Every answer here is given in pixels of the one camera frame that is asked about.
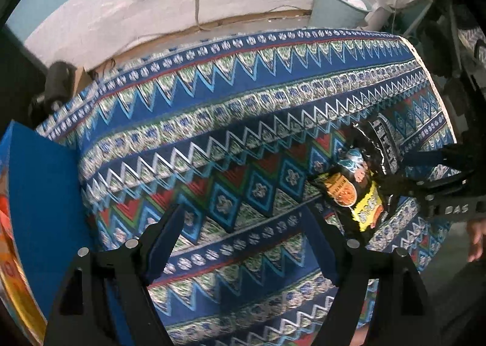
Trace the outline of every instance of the chip bag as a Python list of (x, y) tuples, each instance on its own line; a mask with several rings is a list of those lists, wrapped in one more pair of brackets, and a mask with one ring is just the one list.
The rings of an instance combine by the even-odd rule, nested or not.
[(399, 171), (400, 155), (385, 117), (378, 114), (353, 124), (355, 145), (361, 147), (371, 171), (381, 176)]
[(309, 178), (336, 211), (344, 235), (364, 244), (388, 215), (371, 175), (361, 150), (352, 148), (329, 171)]

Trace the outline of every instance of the light blue trash can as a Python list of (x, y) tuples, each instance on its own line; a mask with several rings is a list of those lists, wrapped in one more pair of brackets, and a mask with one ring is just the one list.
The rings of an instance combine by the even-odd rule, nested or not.
[(309, 27), (354, 29), (369, 12), (368, 0), (314, 0)]

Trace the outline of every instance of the bed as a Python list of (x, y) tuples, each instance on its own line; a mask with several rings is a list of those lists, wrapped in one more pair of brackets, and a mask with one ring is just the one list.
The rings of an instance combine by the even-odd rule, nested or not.
[[(348, 142), (343, 127), (379, 112), (400, 152), (455, 142), (415, 49), (388, 33), (294, 29), (234, 35), (167, 50), (94, 82), (37, 132), (76, 150), (88, 219), (116, 249), (183, 203), (185, 225), (149, 288), (175, 344), (310, 344), (336, 288), (299, 227), (314, 205), (307, 176)], [(410, 175), (441, 178), (445, 166)], [(369, 248), (407, 249), (421, 271), (449, 225), (415, 200)], [(370, 281), (361, 324), (370, 320)]]

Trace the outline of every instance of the cardboard box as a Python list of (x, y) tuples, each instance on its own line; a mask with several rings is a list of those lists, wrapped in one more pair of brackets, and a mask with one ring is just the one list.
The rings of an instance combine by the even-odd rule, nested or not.
[(91, 77), (89, 77), (84, 67), (78, 67), (74, 73), (74, 84), (72, 90), (72, 96), (79, 94), (84, 88), (93, 82)]

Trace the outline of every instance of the yellow label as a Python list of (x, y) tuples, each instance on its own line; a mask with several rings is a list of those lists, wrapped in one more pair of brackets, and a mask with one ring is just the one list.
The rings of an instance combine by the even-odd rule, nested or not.
[(378, 188), (374, 181), (366, 195), (361, 199), (354, 209), (351, 210), (353, 220), (359, 223), (360, 231), (363, 232), (371, 226), (375, 228), (376, 222), (383, 211), (383, 203), (378, 195)]

